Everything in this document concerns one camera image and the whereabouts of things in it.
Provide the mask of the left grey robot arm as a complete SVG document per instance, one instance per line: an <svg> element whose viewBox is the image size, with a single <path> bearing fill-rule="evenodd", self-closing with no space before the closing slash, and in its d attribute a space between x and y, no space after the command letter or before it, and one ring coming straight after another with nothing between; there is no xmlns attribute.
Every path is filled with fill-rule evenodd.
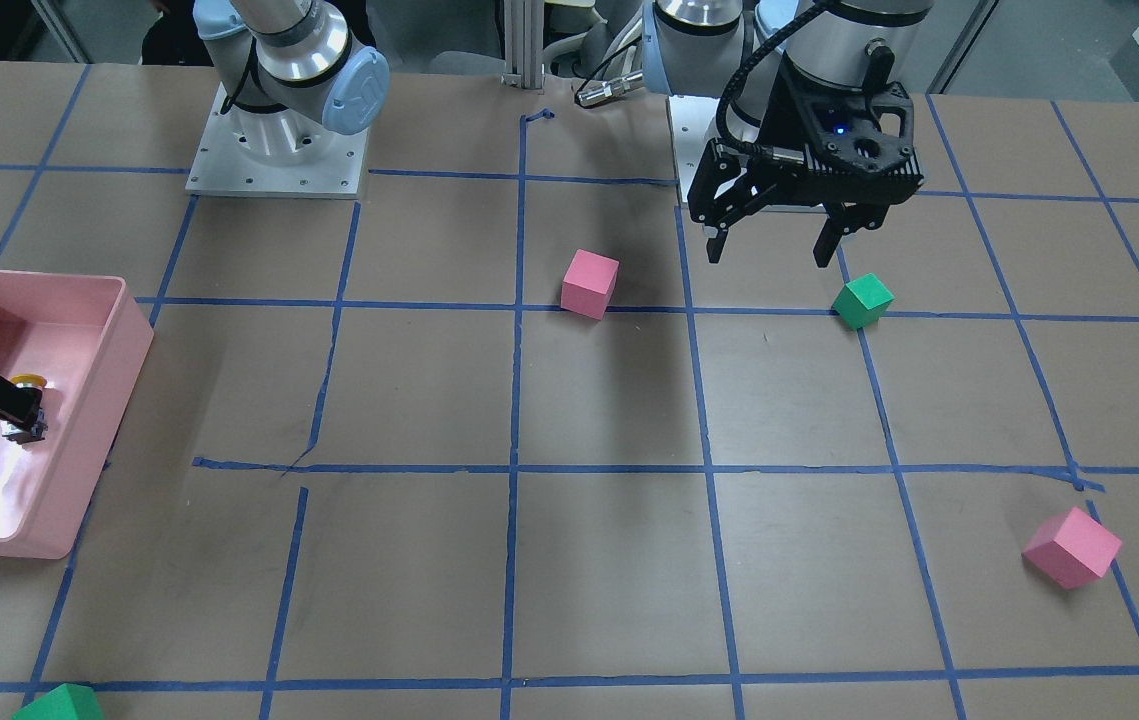
<svg viewBox="0 0 1139 720"><path fill-rule="evenodd" d="M820 208L828 265L849 234L875 231L920 190L915 105L901 64L931 1L647 1L645 87L696 97L700 156L685 159L685 208L711 263L734 224L771 208Z"/></svg>

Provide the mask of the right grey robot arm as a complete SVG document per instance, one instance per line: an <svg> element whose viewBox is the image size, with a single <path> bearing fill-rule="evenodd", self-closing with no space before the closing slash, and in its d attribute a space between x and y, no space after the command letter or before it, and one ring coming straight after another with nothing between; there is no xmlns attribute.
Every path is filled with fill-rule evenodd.
<svg viewBox="0 0 1139 720"><path fill-rule="evenodd" d="M330 1L192 1L220 74L186 191L355 199L390 62ZM43 439L43 388L0 375L2 437Z"/></svg>

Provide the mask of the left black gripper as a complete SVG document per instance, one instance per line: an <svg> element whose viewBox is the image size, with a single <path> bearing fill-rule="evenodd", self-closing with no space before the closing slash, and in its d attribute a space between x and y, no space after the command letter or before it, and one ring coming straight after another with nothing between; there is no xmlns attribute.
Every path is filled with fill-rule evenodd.
<svg viewBox="0 0 1139 720"><path fill-rule="evenodd" d="M756 142L767 154L743 154L716 138L694 169L685 204L707 236L712 264L720 263L739 220L767 206L796 205L822 208L812 255L817 268L828 268L844 237L875 231L926 179L915 105L898 81L866 95L779 69Z"/></svg>

